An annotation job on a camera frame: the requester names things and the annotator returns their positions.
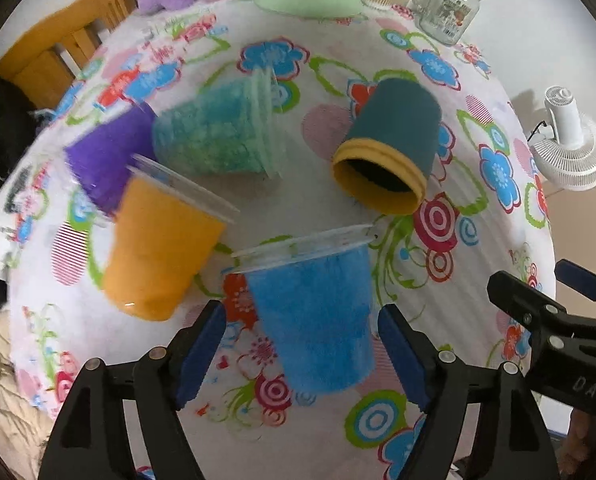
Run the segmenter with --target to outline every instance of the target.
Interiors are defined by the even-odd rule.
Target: white electric fan
[[[536,166],[547,180],[564,189],[585,191],[596,186],[596,123],[578,112],[567,88],[545,93],[554,137],[530,146]]]

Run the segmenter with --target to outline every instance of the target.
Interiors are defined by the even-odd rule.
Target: fan grille
[[[584,144],[577,150],[563,148],[554,139],[531,147],[536,165],[544,176],[565,189],[585,190],[596,186],[596,124],[580,114]]]
[[[554,106],[567,106],[574,101],[574,97],[563,86],[552,86],[545,92],[546,100]]]

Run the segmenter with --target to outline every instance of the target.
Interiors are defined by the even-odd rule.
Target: orange plastic cup
[[[152,160],[136,157],[116,216],[103,288],[123,312],[169,319],[238,210]]]

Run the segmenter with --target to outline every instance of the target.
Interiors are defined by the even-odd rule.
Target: person's hand
[[[589,448],[584,439],[589,433],[590,425],[591,415],[575,409],[571,412],[569,432],[558,454],[558,466],[562,473],[575,473],[580,464],[588,458]]]

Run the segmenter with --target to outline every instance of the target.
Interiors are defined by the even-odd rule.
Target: jar label
[[[442,33],[452,40],[462,30],[471,8],[459,0],[443,0],[436,10],[431,22]]]

